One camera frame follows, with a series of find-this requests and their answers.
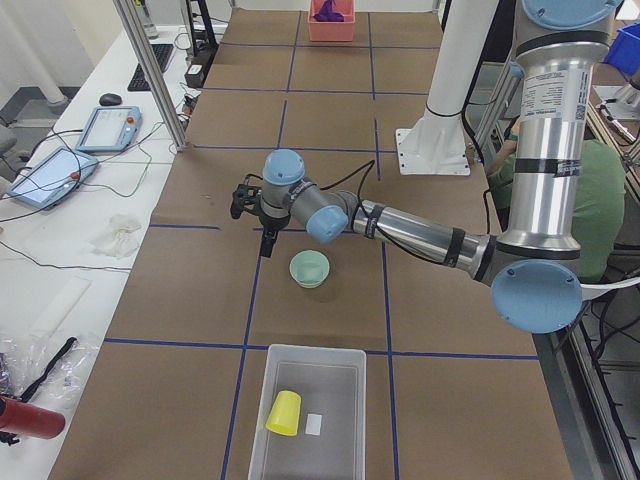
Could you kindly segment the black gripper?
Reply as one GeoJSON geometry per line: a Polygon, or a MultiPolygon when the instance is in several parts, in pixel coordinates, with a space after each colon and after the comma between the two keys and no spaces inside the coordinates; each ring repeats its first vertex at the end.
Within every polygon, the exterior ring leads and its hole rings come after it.
{"type": "Polygon", "coordinates": [[[270,258],[278,232],[288,226],[291,216],[286,209],[275,208],[268,204],[259,204],[259,210],[259,220],[264,230],[261,236],[260,256],[270,258]]]}

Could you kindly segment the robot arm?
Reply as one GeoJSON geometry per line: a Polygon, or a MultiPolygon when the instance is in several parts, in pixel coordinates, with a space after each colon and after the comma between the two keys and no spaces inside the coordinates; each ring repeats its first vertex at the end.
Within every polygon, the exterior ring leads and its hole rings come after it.
{"type": "Polygon", "coordinates": [[[293,220],[322,243],[353,230],[467,272],[489,286],[499,315],[521,330],[549,333],[570,325],[585,299],[582,246],[572,223],[591,74],[607,52],[617,9],[615,1],[516,3],[511,59],[523,81],[516,150],[488,178],[500,234],[472,235],[358,193],[322,189],[298,153],[279,149],[266,159],[254,201],[261,255],[271,254],[293,220]]]}

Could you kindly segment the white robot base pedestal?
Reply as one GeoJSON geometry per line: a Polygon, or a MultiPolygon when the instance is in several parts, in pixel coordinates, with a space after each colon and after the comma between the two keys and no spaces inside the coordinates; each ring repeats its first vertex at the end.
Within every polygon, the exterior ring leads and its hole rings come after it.
{"type": "Polygon", "coordinates": [[[470,174],[462,119],[498,0],[453,1],[423,116],[396,131],[403,175],[470,174]]]}

